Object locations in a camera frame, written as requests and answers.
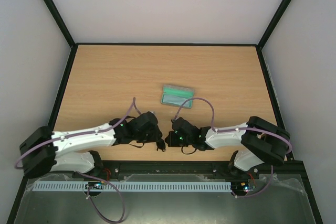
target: perforated metal strip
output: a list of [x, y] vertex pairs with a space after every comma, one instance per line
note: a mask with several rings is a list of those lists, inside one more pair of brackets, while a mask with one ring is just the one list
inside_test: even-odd
[[[143, 192], [231, 192], [230, 182], [112, 182], [119, 191]], [[33, 191], [85, 191], [88, 182], [40, 181]], [[112, 186], [96, 186], [92, 191], [115, 191]]]

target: gray wall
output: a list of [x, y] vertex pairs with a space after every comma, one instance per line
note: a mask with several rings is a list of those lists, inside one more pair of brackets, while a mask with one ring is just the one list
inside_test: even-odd
[[258, 43], [281, 0], [54, 0], [77, 42]]
[[69, 51], [43, 0], [0, 0], [0, 223], [23, 175], [19, 144], [48, 122]]
[[293, 0], [263, 50], [325, 223], [336, 217], [335, 19], [335, 0]]

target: white panel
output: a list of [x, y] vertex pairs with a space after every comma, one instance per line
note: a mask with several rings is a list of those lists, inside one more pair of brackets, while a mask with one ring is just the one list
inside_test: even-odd
[[43, 0], [0, 0], [0, 223], [23, 175], [19, 145], [48, 122], [69, 50]]
[[258, 43], [281, 0], [54, 0], [76, 42]]
[[293, 0], [264, 48], [291, 133], [324, 223], [335, 223], [336, 4]]

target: wooden table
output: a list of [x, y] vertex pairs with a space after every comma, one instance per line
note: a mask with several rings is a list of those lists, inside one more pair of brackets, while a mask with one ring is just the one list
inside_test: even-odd
[[[120, 118], [136, 97], [140, 111], [155, 112], [165, 138], [177, 107], [160, 103], [163, 84], [193, 88], [196, 97], [209, 100], [217, 127], [241, 124], [252, 115], [276, 123], [255, 47], [80, 45], [55, 130], [85, 129]], [[209, 126], [211, 109], [194, 101], [180, 116], [197, 127]], [[155, 143], [142, 149], [118, 145], [94, 150], [105, 160], [227, 161], [242, 148], [192, 155], [173, 147], [157, 152]]]

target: table surface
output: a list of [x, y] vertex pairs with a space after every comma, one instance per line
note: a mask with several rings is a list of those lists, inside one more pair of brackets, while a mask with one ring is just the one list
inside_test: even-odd
[[[255, 47], [80, 45], [56, 121], [56, 131], [85, 129], [122, 117], [136, 97], [141, 112], [154, 111], [163, 138], [177, 107], [162, 105], [162, 85], [195, 89], [215, 107], [215, 126], [248, 121], [252, 115], [276, 124]], [[180, 113], [197, 127], [209, 126], [211, 109], [194, 101]], [[100, 147], [104, 160], [227, 161], [244, 147], [222, 147], [184, 155], [180, 148], [156, 151], [130, 145]], [[192, 147], [185, 152], [193, 151]]]

